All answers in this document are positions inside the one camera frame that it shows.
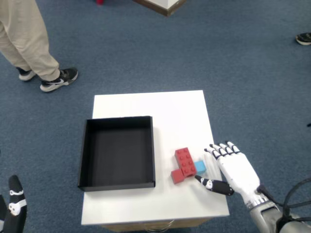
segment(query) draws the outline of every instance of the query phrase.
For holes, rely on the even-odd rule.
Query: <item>black cable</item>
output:
[[[311,217],[294,218],[294,221],[298,221],[298,222],[310,222],[310,221],[311,221]]]
[[[291,198],[291,196],[293,195],[293,193],[299,188],[301,187],[302,185],[308,183],[308,182],[311,182],[311,178],[308,178],[308,179],[305,179],[301,182],[299,182],[298,184],[296,184],[289,192],[288,194],[286,195],[286,198],[285,198],[285,201],[283,203],[283,217],[289,217],[289,214],[290,214],[290,207],[288,205],[288,202]]]
[[[276,201],[274,199],[274,197],[269,193],[269,191],[266,189],[266,187],[263,184],[259,185],[259,187],[257,188],[257,192],[264,194],[269,200],[271,200],[275,204],[283,207],[283,204],[278,202],[278,201]],[[310,204],[311,204],[311,200],[300,202],[300,203],[297,203],[297,204],[288,205],[288,207],[289,208],[297,208],[297,207],[301,207],[301,206],[304,206],[304,205],[310,205]]]

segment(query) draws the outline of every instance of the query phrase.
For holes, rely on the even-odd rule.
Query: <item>toy brick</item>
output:
[[[171,177],[174,184],[184,181],[185,177],[181,169],[177,169],[171,172]]]
[[[195,166],[197,174],[202,174],[206,171],[206,167],[202,160],[195,162],[194,166]]]
[[[196,169],[188,148],[176,150],[175,157],[176,160],[178,161],[178,165],[181,168],[185,178],[194,176],[196,174]]]

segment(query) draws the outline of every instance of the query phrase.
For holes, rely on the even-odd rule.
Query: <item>table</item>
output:
[[[97,95],[93,118],[152,116],[155,188],[85,192],[82,225],[115,231],[151,227],[186,227],[229,215],[224,195],[207,191],[194,178],[173,184],[176,149],[188,147],[194,161],[204,160],[207,174],[221,180],[216,161],[204,156],[213,143],[204,93],[199,91]]]

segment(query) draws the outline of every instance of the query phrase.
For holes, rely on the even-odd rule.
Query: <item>robot finger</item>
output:
[[[219,153],[219,154],[221,154],[222,156],[226,156],[228,153],[224,150],[224,149],[222,149],[220,146],[218,146],[218,145],[215,145],[215,144],[210,144],[210,147],[213,147],[215,150],[217,150],[217,152]]]
[[[227,145],[230,147],[230,149],[233,150],[234,153],[239,153],[240,150],[237,148],[236,145],[234,145],[232,142],[226,141]]]
[[[219,146],[224,149],[229,155],[233,154],[233,150],[230,149],[230,147],[228,147],[227,145],[223,144],[223,143],[220,143]]]
[[[219,154],[219,152],[217,150],[215,150],[214,148],[206,148],[204,150],[206,152],[209,152],[210,154],[212,154],[216,160],[218,160],[219,157],[222,157],[222,155]]]

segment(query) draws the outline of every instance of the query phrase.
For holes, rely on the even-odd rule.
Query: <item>sneaker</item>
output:
[[[75,81],[78,77],[78,71],[76,68],[63,69],[60,71],[60,75],[54,81],[42,81],[40,89],[44,92],[50,92],[56,90],[64,85],[69,85]]]
[[[32,70],[29,71],[25,71],[19,67],[16,67],[16,69],[18,69],[19,71],[19,79],[26,82],[29,81],[30,79],[32,79],[35,76],[35,73]]]
[[[296,41],[301,45],[311,45],[311,33],[302,33],[297,35]]]

